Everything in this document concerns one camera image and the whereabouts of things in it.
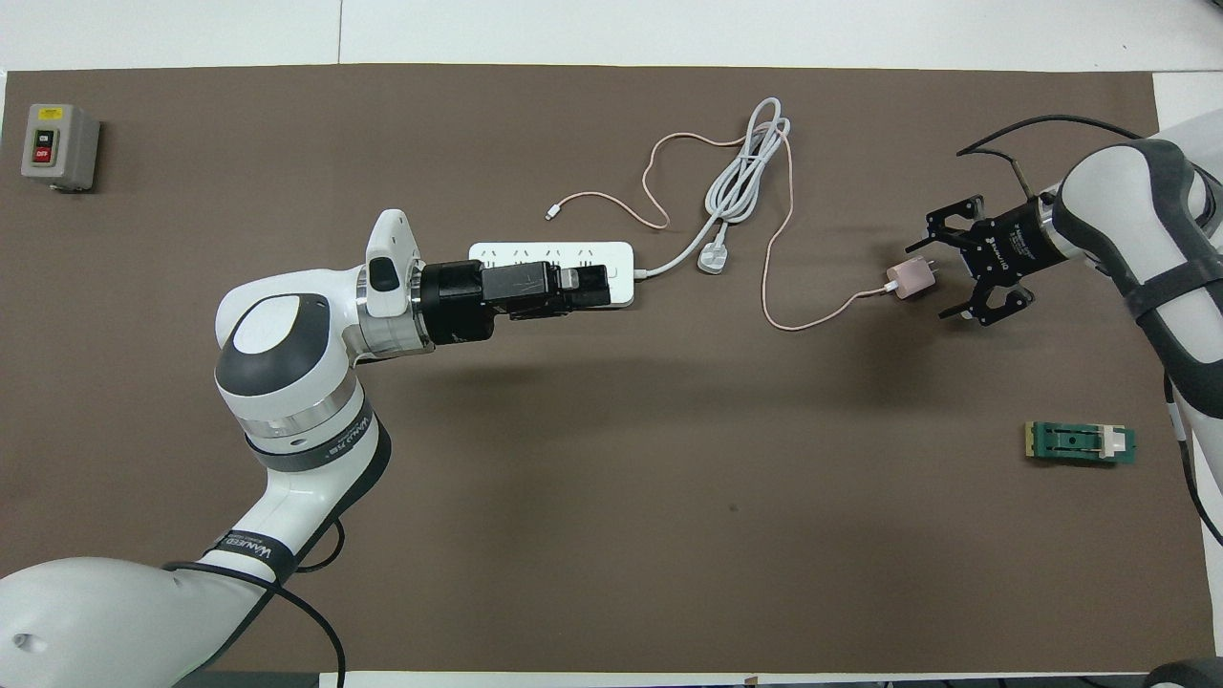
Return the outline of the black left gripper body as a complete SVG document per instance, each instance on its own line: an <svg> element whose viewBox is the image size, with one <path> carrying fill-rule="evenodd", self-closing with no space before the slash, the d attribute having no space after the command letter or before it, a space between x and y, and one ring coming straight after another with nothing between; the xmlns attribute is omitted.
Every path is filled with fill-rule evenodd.
<svg viewBox="0 0 1223 688"><path fill-rule="evenodd" d="M429 263L419 280L419 313L437 347L490 339L497 317L538 319L563 309L563 271L547 262L486 266Z"/></svg>

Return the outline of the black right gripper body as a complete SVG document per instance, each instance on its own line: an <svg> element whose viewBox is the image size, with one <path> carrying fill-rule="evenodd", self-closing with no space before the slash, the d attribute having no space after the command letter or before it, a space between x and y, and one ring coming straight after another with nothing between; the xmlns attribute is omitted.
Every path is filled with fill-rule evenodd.
<svg viewBox="0 0 1223 688"><path fill-rule="evenodd" d="M1022 275L1064 262L1064 254L1044 232L1044 221L1051 218L1044 200L1047 196L1037 196L996 218L987 218L981 196L961 202L972 224L960 235L966 243L960 254L975 279L1018 284Z"/></svg>

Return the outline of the pink charger block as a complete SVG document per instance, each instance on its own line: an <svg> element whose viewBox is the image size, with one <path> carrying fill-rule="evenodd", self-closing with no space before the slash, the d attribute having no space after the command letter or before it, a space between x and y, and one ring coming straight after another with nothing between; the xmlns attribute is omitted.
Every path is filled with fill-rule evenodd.
<svg viewBox="0 0 1223 688"><path fill-rule="evenodd" d="M884 275L887 279L884 291L894 295L896 299L909 299L936 286L934 262L926 260L922 255L895 263Z"/></svg>

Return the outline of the white power strip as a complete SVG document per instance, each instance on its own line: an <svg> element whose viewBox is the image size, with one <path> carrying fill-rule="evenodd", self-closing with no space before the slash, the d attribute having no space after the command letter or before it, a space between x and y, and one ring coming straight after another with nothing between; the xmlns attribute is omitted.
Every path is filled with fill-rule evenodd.
<svg viewBox="0 0 1223 688"><path fill-rule="evenodd" d="M481 241L468 251L470 260L482 262L487 269L516 263L550 262L559 269L607 266L609 306L620 309L634 304L634 248L627 241Z"/></svg>

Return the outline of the brown table mat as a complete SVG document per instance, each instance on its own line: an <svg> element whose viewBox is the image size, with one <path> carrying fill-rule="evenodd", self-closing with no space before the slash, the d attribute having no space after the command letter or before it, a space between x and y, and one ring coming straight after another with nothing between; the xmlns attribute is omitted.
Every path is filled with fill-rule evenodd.
<svg viewBox="0 0 1223 688"><path fill-rule="evenodd" d="M264 491L215 389L218 302L363 260L405 210L428 262L477 241L624 240L670 260L778 97L796 207L770 309L881 286L927 211L1020 204L959 148L1044 112L1152 134L1148 75L364 65L12 73L0 141L0 576L75 556L197 558ZM35 103L100 122L95 187L23 178ZM970 290L929 247L922 299L806 332L759 309L783 158L725 273L625 310L499 319L492 339L360 367L393 461L349 545L294 579L351 671L992 675L1134 671L1214 650L1210 579L1161 370L1103 275L939 319ZM1132 464L1031 459L1026 422L1135 433Z"/></svg>

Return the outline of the green knife switch block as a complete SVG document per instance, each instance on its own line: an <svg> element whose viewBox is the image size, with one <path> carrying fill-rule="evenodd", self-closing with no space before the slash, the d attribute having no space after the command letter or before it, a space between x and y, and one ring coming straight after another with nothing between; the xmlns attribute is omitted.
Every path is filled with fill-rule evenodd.
<svg viewBox="0 0 1223 688"><path fill-rule="evenodd" d="M1031 459L1132 464L1136 440L1131 428L1099 423L1026 422L1022 447Z"/></svg>

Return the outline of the grey push-button switch box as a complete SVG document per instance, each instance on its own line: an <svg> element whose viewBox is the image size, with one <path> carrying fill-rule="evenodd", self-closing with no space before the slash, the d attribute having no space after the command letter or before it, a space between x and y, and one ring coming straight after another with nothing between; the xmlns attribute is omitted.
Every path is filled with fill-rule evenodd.
<svg viewBox="0 0 1223 688"><path fill-rule="evenodd" d="M100 122L83 108L35 103L28 109L20 174L60 192L89 192L99 136Z"/></svg>

